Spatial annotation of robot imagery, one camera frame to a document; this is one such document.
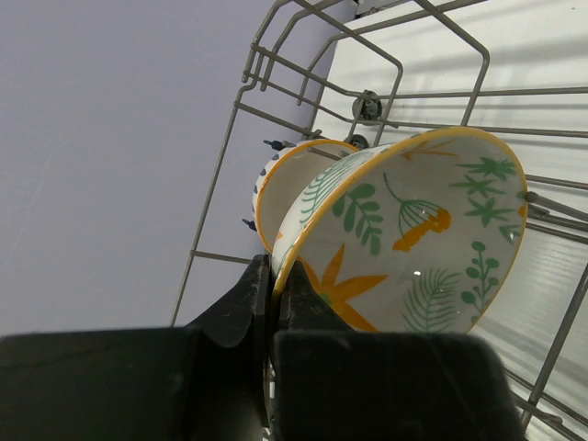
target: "ceramic bowl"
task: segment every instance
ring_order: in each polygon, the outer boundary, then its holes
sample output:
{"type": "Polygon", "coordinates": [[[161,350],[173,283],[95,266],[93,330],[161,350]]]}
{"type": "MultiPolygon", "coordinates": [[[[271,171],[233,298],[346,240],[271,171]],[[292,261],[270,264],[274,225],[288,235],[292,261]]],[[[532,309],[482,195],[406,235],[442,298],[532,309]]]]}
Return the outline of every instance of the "ceramic bowl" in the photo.
{"type": "Polygon", "coordinates": [[[267,251],[300,191],[333,165],[334,159],[312,153],[310,147],[338,157],[357,152],[357,147],[346,142],[314,140],[282,149],[272,157],[257,177],[253,196],[255,228],[267,251]]]}
{"type": "Polygon", "coordinates": [[[467,332],[515,260],[525,193],[516,156],[481,130],[434,130],[349,155],[284,218],[274,299],[298,258],[358,330],[467,332]]]}

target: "green leaf print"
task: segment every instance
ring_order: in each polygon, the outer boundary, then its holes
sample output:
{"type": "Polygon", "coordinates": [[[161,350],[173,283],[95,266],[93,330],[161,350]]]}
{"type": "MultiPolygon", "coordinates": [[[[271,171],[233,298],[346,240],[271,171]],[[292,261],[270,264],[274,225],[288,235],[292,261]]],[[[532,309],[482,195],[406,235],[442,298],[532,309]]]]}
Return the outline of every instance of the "green leaf print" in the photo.
{"type": "Polygon", "coordinates": [[[357,239],[361,237],[362,245],[365,246],[369,242],[369,251],[372,255],[378,255],[381,249],[379,236],[382,234],[382,229],[378,224],[382,223],[384,218],[376,213],[379,210],[378,202],[362,199],[370,198],[375,192],[376,188],[371,184],[359,184],[345,192],[333,205],[333,214],[337,218],[345,214],[343,221],[345,231],[352,232],[355,229],[356,237],[357,239]]]}
{"type": "Polygon", "coordinates": [[[476,322],[480,314],[488,306],[486,294],[500,283],[496,277],[489,277],[491,270],[497,268],[500,264],[496,259],[491,257],[484,260],[483,253],[486,251],[486,245],[482,242],[473,242],[471,248],[478,252],[478,257],[471,259],[471,263],[474,266],[468,266],[466,268],[466,274],[470,278],[478,279],[480,283],[472,287],[471,291],[463,291],[461,293],[461,299],[464,303],[473,305],[478,310],[479,314],[471,317],[471,321],[476,322]]]}
{"type": "Polygon", "coordinates": [[[367,150],[350,154],[315,177],[302,193],[303,198],[301,201],[304,204],[300,211],[302,215],[300,223],[308,222],[324,200],[343,182],[348,172],[352,171],[354,167],[366,162],[372,154],[372,152],[367,150]]]}
{"type": "Polygon", "coordinates": [[[483,156],[480,159],[481,164],[459,164],[458,167],[468,168],[469,173],[484,174],[484,177],[494,175],[503,181],[505,181],[509,175],[516,176],[515,164],[508,159],[504,159],[500,162],[483,156]]]}
{"type": "Polygon", "coordinates": [[[496,205],[496,198],[490,198],[486,200],[483,205],[479,202],[476,202],[472,198],[468,198],[468,201],[474,207],[474,209],[465,213],[466,216],[480,216],[481,224],[484,227],[487,227],[492,219],[508,221],[508,219],[506,219],[503,214],[514,211],[513,209],[496,209],[494,207],[494,205],[496,205]]]}
{"type": "Polygon", "coordinates": [[[486,181],[476,181],[473,177],[464,175],[468,182],[456,182],[455,184],[449,184],[450,187],[462,187],[468,189],[468,195],[475,195],[480,193],[484,198],[489,198],[489,193],[496,195],[504,195],[505,192],[497,190],[496,188],[490,187],[495,179],[488,179],[486,181]]]}
{"type": "Polygon", "coordinates": [[[402,299],[404,327],[416,333],[450,331],[455,322],[454,290],[458,274],[446,269],[424,271],[413,279],[413,285],[402,299]]]}

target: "gray wire rack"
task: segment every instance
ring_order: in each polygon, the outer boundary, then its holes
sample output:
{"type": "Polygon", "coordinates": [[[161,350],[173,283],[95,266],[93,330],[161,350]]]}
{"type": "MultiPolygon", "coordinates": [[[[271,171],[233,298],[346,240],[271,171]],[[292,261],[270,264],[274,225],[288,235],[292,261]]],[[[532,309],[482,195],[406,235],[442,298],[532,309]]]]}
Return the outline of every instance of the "gray wire rack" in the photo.
{"type": "MultiPolygon", "coordinates": [[[[317,138],[321,137],[321,133],[319,130],[312,130],[314,120],[316,119],[317,112],[319,110],[337,118],[341,121],[349,124],[349,136],[353,135],[356,126],[358,124],[363,125],[372,125],[377,126],[377,134],[374,141],[374,144],[377,145],[381,139],[382,133],[387,126],[392,126],[394,128],[399,127],[406,127],[406,128],[417,128],[417,129],[436,129],[439,127],[448,127],[443,124],[434,124],[434,123],[423,123],[423,122],[403,122],[403,121],[394,121],[389,120],[389,114],[392,106],[398,100],[407,100],[407,99],[415,99],[415,98],[455,98],[455,97],[465,97],[468,98],[468,103],[465,106],[463,116],[461,118],[460,124],[462,126],[468,126],[469,118],[476,105],[476,100],[479,96],[545,96],[545,95],[577,95],[577,94],[588,94],[588,86],[586,87],[551,87],[551,88],[529,88],[529,89],[515,89],[515,90],[481,90],[484,77],[488,71],[488,67],[490,64],[490,53],[489,51],[480,44],[475,38],[473,38],[468,32],[466,32],[463,28],[461,28],[457,23],[455,23],[451,18],[449,18],[445,13],[448,11],[453,11],[462,7],[471,6],[474,4],[478,4],[483,2],[484,0],[454,0],[447,3],[444,3],[440,6],[434,6],[427,0],[413,0],[419,7],[420,10],[418,12],[414,12],[411,14],[407,14],[401,17],[395,17],[392,19],[388,19],[385,21],[381,21],[376,24],[372,24],[369,26],[364,26],[363,28],[356,28],[350,29],[343,23],[339,22],[335,18],[331,17],[330,15],[326,14],[324,10],[330,6],[334,6],[338,3],[341,3],[344,0],[322,0],[318,3],[312,5],[305,0],[277,0],[270,8],[267,16],[262,21],[260,29],[257,31],[254,40],[251,44],[251,50],[249,52],[249,56],[247,58],[245,68],[243,70],[243,79],[242,81],[245,83],[243,87],[238,91],[237,97],[234,102],[234,106],[232,109],[232,113],[229,119],[229,124],[222,140],[222,144],[220,147],[219,157],[214,168],[213,177],[210,181],[209,190],[206,195],[206,199],[204,202],[204,208],[201,212],[198,226],[196,229],[196,234],[194,237],[194,241],[192,243],[192,248],[189,253],[189,257],[187,260],[186,269],[184,275],[182,277],[182,282],[179,290],[179,294],[177,297],[177,301],[175,304],[175,310],[172,318],[172,325],[175,324],[175,320],[184,297],[184,292],[186,290],[187,281],[190,275],[190,271],[192,265],[194,263],[194,258],[196,256],[208,259],[217,259],[241,264],[248,264],[249,261],[247,259],[242,259],[238,257],[233,257],[229,255],[223,254],[212,254],[212,253],[204,253],[198,250],[198,243],[200,241],[200,237],[202,234],[202,230],[204,228],[204,223],[209,211],[210,202],[212,200],[212,196],[214,193],[215,186],[217,184],[217,180],[219,177],[219,173],[221,171],[222,162],[224,159],[224,154],[227,150],[227,146],[229,145],[229,141],[232,134],[232,128],[237,117],[237,114],[240,110],[256,115],[262,119],[266,119],[273,123],[276,123],[279,126],[284,128],[294,130],[302,135],[305,139],[317,138]],[[262,37],[265,35],[270,23],[274,20],[278,10],[289,3],[295,3],[300,6],[300,10],[295,13],[288,24],[284,27],[282,33],[279,35],[277,40],[274,43],[273,48],[267,49],[264,46],[260,45],[260,41],[262,37]],[[314,57],[313,61],[309,65],[308,68],[303,68],[295,64],[294,62],[278,55],[281,47],[283,46],[284,42],[289,37],[291,31],[295,28],[296,24],[310,16],[316,16],[319,19],[323,20],[324,22],[331,25],[333,28],[338,30],[340,33],[329,38],[327,41],[324,42],[321,49],[318,51],[316,56],[314,57]],[[417,93],[417,94],[399,94],[399,86],[401,84],[402,75],[403,75],[403,66],[400,60],[397,60],[389,53],[385,52],[382,48],[378,47],[376,44],[370,42],[369,40],[362,37],[363,34],[373,32],[376,30],[390,28],[394,26],[399,26],[404,23],[412,22],[414,20],[419,20],[425,17],[434,17],[441,26],[444,26],[450,29],[454,34],[460,37],[463,41],[468,43],[473,51],[476,51],[481,56],[481,66],[478,72],[478,76],[476,82],[471,90],[463,91],[463,92],[444,92],[444,93],[417,93]],[[325,78],[320,77],[316,73],[313,72],[314,67],[317,65],[319,60],[322,56],[327,52],[327,50],[336,43],[338,40],[342,39],[353,39],[356,42],[362,44],[370,51],[375,52],[379,56],[383,57],[388,62],[392,63],[396,66],[397,75],[392,83],[392,88],[390,90],[389,95],[379,95],[374,96],[373,94],[369,94],[368,91],[354,91],[354,90],[347,90],[339,85],[336,85],[325,78]],[[264,62],[266,62],[266,68],[262,73],[262,67],[264,66],[264,62]],[[295,73],[301,75],[302,79],[302,86],[299,92],[293,92],[288,90],[286,87],[276,84],[275,82],[271,81],[273,68],[275,64],[280,64],[285,66],[286,68],[294,71],[295,73]],[[319,92],[318,94],[313,97],[307,97],[305,94],[307,92],[307,85],[309,81],[313,81],[319,85],[319,92]],[[289,121],[284,119],[278,118],[270,113],[264,112],[264,110],[256,107],[251,107],[243,102],[243,96],[251,91],[254,91],[258,88],[261,91],[266,90],[267,88],[274,89],[279,93],[284,95],[290,96],[297,100],[297,104],[300,105],[302,103],[310,105],[312,107],[311,113],[311,122],[308,127],[301,127],[296,124],[293,124],[289,121]],[[366,104],[373,103],[375,100],[386,101],[386,106],[382,109],[381,116],[376,119],[362,119],[361,113],[356,112],[353,119],[345,118],[344,116],[340,115],[338,112],[324,107],[320,104],[322,93],[325,88],[334,90],[335,92],[343,95],[349,96],[356,99],[357,104],[362,107],[366,104]]],[[[539,136],[546,136],[546,137],[564,137],[564,138],[581,138],[585,139],[588,138],[588,131],[577,131],[577,130],[547,130],[547,129],[525,129],[525,128],[508,128],[508,127],[481,127],[481,126],[471,126],[477,127],[481,130],[486,130],[488,132],[493,133],[501,133],[501,134],[517,134],[517,135],[539,135],[539,136]]],[[[536,182],[541,184],[547,184],[551,186],[558,186],[558,187],[566,187],[566,188],[573,188],[579,190],[588,190],[588,183],[584,182],[574,182],[569,180],[563,179],[555,179],[552,177],[546,176],[538,176],[538,175],[527,175],[526,179],[530,182],[536,182]]],[[[588,238],[574,233],[564,231],[560,228],[564,228],[566,230],[572,230],[577,232],[588,232],[588,214],[581,212],[577,209],[568,207],[566,205],[560,204],[557,201],[550,200],[548,198],[544,198],[537,193],[529,192],[526,195],[526,200],[529,202],[529,215],[528,218],[533,221],[541,221],[542,223],[546,223],[550,226],[545,226],[543,224],[534,223],[529,221],[527,223],[527,228],[531,230],[535,230],[538,232],[544,232],[546,234],[552,234],[554,236],[558,236],[560,238],[575,241],[577,243],[588,244],[588,238]],[[567,217],[561,217],[558,215],[551,214],[551,211],[556,211],[561,213],[567,217]]],[[[521,408],[521,422],[523,427],[526,429],[529,425],[529,422],[533,417],[537,418],[544,424],[548,425],[552,429],[554,429],[559,434],[563,435],[565,438],[573,440],[573,441],[580,441],[584,440],[580,435],[574,433],[569,427],[564,425],[562,418],[558,415],[545,413],[537,408],[537,405],[540,400],[549,403],[550,405],[557,408],[563,414],[566,414],[571,419],[573,419],[578,424],[588,428],[588,417],[586,415],[581,414],[576,410],[571,409],[569,406],[564,404],[561,401],[556,400],[552,396],[548,395],[544,392],[544,389],[547,385],[549,376],[555,366],[555,363],[560,355],[561,348],[568,336],[570,328],[573,324],[573,321],[576,317],[578,310],[582,304],[582,300],[586,294],[586,290],[588,289],[588,265],[584,269],[582,276],[579,280],[578,286],[575,289],[575,292],[571,298],[571,302],[569,307],[561,321],[560,327],[556,332],[556,335],[553,339],[551,347],[548,351],[548,355],[545,359],[545,362],[542,368],[539,371],[537,379],[535,383],[530,383],[525,379],[522,379],[520,376],[516,375],[512,371],[507,371],[507,375],[518,383],[523,388],[526,388],[530,391],[529,396],[527,399],[523,399],[522,397],[514,394],[514,402],[521,408]]]]}

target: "fern print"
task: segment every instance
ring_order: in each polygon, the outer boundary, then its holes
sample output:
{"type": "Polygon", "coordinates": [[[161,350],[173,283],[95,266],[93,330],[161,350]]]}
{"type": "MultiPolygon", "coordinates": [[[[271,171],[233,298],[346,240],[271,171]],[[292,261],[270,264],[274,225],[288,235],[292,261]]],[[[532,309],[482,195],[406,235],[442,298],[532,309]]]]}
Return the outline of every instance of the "fern print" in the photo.
{"type": "Polygon", "coordinates": [[[378,202],[362,199],[370,198],[375,192],[376,188],[371,184],[359,184],[353,190],[345,192],[333,205],[333,214],[337,218],[345,213],[343,222],[345,231],[351,232],[355,229],[356,237],[357,239],[361,237],[362,245],[369,242],[369,251],[372,255],[378,255],[381,248],[379,236],[382,234],[382,229],[377,225],[381,224],[384,218],[377,213],[378,202]]]}
{"type": "Polygon", "coordinates": [[[480,159],[480,164],[460,164],[458,167],[468,168],[468,173],[483,174],[484,177],[494,175],[502,181],[505,181],[509,175],[516,176],[515,164],[508,159],[494,161],[491,158],[485,158],[483,156],[480,159]]]}
{"type": "Polygon", "coordinates": [[[488,306],[486,295],[500,283],[496,277],[489,277],[491,270],[500,266],[500,263],[493,258],[484,260],[483,253],[486,251],[486,245],[482,242],[473,242],[471,248],[478,252],[478,257],[471,259],[474,266],[468,266],[466,274],[470,278],[479,280],[479,282],[472,287],[473,292],[463,291],[461,299],[469,305],[474,305],[478,310],[479,314],[471,316],[471,322],[474,323],[488,306]]]}
{"type": "Polygon", "coordinates": [[[475,195],[476,193],[480,193],[483,198],[489,198],[490,194],[493,193],[495,195],[504,195],[505,192],[501,190],[497,190],[496,188],[492,188],[491,185],[494,183],[495,179],[487,179],[485,181],[477,181],[473,177],[469,175],[465,175],[464,178],[467,182],[456,182],[454,184],[449,184],[450,187],[461,187],[468,189],[468,196],[475,195]]]}
{"type": "Polygon", "coordinates": [[[398,213],[398,228],[402,238],[392,246],[393,250],[408,253],[428,232],[443,232],[451,225],[451,215],[438,205],[421,199],[401,199],[392,191],[386,174],[384,182],[389,193],[401,208],[398,213]]]}
{"type": "Polygon", "coordinates": [[[304,208],[300,211],[302,215],[300,223],[308,222],[324,200],[343,182],[347,174],[366,162],[372,154],[372,152],[364,150],[346,156],[315,177],[302,193],[301,201],[304,203],[304,208]]]}
{"type": "Polygon", "coordinates": [[[454,291],[458,273],[446,269],[429,270],[413,279],[413,285],[402,299],[404,327],[416,333],[448,331],[456,319],[454,291]]]}
{"type": "Polygon", "coordinates": [[[481,224],[484,228],[487,227],[493,219],[498,221],[508,221],[508,219],[504,217],[504,214],[514,211],[513,209],[495,208],[496,198],[490,198],[483,204],[476,202],[472,198],[468,198],[468,201],[474,209],[465,213],[466,216],[480,216],[481,224]]]}

